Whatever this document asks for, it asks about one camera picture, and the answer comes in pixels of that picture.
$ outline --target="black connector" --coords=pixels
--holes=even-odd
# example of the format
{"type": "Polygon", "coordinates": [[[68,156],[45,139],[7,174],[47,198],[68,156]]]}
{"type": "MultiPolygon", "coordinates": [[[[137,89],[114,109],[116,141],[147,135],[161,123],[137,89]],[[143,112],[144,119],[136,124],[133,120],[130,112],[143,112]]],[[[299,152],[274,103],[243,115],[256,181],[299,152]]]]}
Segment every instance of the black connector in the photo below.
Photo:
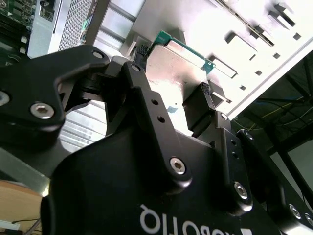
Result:
{"type": "Polygon", "coordinates": [[[5,229],[4,234],[6,234],[6,235],[23,235],[23,231],[22,230],[5,229]]]}

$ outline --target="wooden surface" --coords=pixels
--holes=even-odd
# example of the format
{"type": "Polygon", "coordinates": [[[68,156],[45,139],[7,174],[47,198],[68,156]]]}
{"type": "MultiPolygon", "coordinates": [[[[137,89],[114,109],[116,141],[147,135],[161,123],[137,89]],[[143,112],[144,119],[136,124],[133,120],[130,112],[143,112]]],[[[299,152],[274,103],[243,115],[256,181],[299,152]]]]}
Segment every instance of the wooden surface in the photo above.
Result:
{"type": "MultiPolygon", "coordinates": [[[[0,181],[0,220],[16,221],[40,217],[41,196],[18,185],[0,181]]],[[[20,230],[26,231],[36,221],[18,222],[20,230]]]]}

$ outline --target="silver metal panel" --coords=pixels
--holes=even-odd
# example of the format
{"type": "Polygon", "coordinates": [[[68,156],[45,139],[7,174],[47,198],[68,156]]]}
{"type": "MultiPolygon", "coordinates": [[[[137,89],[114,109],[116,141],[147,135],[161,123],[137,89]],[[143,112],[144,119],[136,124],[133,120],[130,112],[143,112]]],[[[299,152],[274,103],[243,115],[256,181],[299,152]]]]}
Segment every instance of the silver metal panel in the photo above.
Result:
{"type": "Polygon", "coordinates": [[[181,105],[184,98],[206,81],[205,71],[161,45],[152,50],[146,75],[151,89],[160,93],[166,108],[181,105]]]}
{"type": "Polygon", "coordinates": [[[133,26],[133,22],[109,8],[102,22],[102,26],[126,38],[133,26]]]}
{"type": "Polygon", "coordinates": [[[132,16],[137,17],[145,1],[132,0],[130,3],[129,0],[111,0],[111,2],[122,8],[124,11],[127,11],[132,16]]]}
{"type": "Polygon", "coordinates": [[[54,14],[53,21],[50,22],[39,16],[41,6],[40,1],[37,1],[35,19],[31,29],[32,31],[27,54],[30,58],[43,56],[58,50],[52,50],[52,47],[55,43],[57,43],[55,42],[56,35],[62,35],[63,33],[64,26],[62,27],[62,21],[65,23],[70,2],[71,0],[56,0],[54,11],[58,12],[61,10],[59,20],[57,18],[57,14],[54,14]],[[56,30],[56,33],[53,33],[55,25],[58,26],[58,28],[56,28],[58,30],[56,30]]]}
{"type": "Polygon", "coordinates": [[[0,169],[41,196],[48,195],[50,179],[2,148],[0,148],[0,169]]]}
{"type": "Polygon", "coordinates": [[[72,0],[59,50],[72,48],[79,44],[83,23],[87,18],[90,6],[91,0],[72,0]]]}
{"type": "Polygon", "coordinates": [[[104,103],[92,101],[86,107],[66,116],[60,140],[67,151],[75,152],[104,138],[106,130],[104,103]]]}
{"type": "Polygon", "coordinates": [[[208,79],[223,84],[226,98],[218,109],[234,118],[255,98],[277,81],[286,71],[313,49],[313,21],[311,0],[284,0],[294,12],[294,27],[285,29],[271,17],[275,11],[271,0],[228,1],[229,6],[253,26],[259,25],[275,44],[265,44],[253,37],[246,26],[214,0],[146,0],[135,21],[131,33],[135,32],[154,41],[161,30],[171,31],[179,28],[184,32],[186,44],[205,57],[215,55],[233,68],[238,75],[233,79],[214,69],[208,79]],[[256,56],[249,60],[243,53],[246,47],[240,42],[228,44],[225,40],[231,32],[256,49],[256,56]],[[299,40],[293,36],[301,35],[299,40]]]}
{"type": "Polygon", "coordinates": [[[145,0],[133,0],[131,2],[129,0],[112,0],[94,46],[110,58],[115,55],[122,56],[120,53],[121,45],[124,43],[144,2],[145,0]],[[111,35],[104,33],[105,30],[109,31],[111,35]]]}

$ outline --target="silver screw head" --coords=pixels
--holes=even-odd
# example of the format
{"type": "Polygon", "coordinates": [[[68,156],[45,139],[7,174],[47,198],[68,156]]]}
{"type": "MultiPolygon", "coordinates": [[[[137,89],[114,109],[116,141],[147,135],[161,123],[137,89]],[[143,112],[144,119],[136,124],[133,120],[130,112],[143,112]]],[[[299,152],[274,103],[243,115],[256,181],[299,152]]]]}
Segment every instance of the silver screw head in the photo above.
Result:
{"type": "Polygon", "coordinates": [[[170,164],[171,164],[171,167],[173,168],[173,170],[174,170],[178,175],[182,175],[182,174],[185,173],[186,167],[185,167],[185,164],[182,162],[181,159],[178,159],[178,158],[171,158],[171,159],[170,159],[170,164]]]}
{"type": "Polygon", "coordinates": [[[237,194],[244,200],[248,198],[248,193],[246,192],[246,189],[239,183],[235,182],[234,188],[237,192],[237,194]]]}
{"type": "Polygon", "coordinates": [[[312,218],[310,217],[309,214],[305,213],[305,218],[307,219],[308,223],[313,227],[313,220],[312,218]]]}
{"type": "Polygon", "coordinates": [[[7,104],[9,101],[9,95],[5,92],[0,91],[0,106],[7,104]]]}
{"type": "Polygon", "coordinates": [[[222,118],[224,118],[224,120],[228,120],[228,117],[226,116],[226,114],[221,113],[222,118]]]}
{"type": "Polygon", "coordinates": [[[137,65],[132,64],[131,67],[133,68],[133,70],[135,71],[140,71],[140,68],[137,65]]]}
{"type": "Polygon", "coordinates": [[[0,0],[0,7],[1,8],[6,8],[6,3],[4,0],[0,0]]]}
{"type": "Polygon", "coordinates": [[[103,58],[103,55],[101,53],[99,53],[98,51],[94,51],[92,53],[95,57],[99,58],[99,59],[102,59],[103,58]]]}
{"type": "Polygon", "coordinates": [[[289,204],[289,210],[294,215],[294,217],[296,217],[297,219],[301,219],[299,211],[296,209],[296,207],[293,206],[293,204],[289,204]]]}
{"type": "Polygon", "coordinates": [[[250,133],[249,133],[248,131],[246,132],[246,136],[248,136],[248,138],[249,138],[250,140],[253,140],[252,135],[250,135],[250,133]]]}
{"type": "Polygon", "coordinates": [[[37,118],[49,119],[54,115],[53,108],[45,103],[35,103],[30,107],[30,112],[37,118]]]}

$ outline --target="ventilation grille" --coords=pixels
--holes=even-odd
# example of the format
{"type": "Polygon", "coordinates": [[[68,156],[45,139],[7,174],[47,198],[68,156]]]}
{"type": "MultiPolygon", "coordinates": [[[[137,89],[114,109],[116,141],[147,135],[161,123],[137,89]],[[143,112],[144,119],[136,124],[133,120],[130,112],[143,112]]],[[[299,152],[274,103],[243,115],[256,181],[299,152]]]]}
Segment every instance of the ventilation grille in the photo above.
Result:
{"type": "Polygon", "coordinates": [[[59,50],[72,48],[79,44],[83,23],[88,15],[90,6],[91,0],[72,0],[59,50]]]}

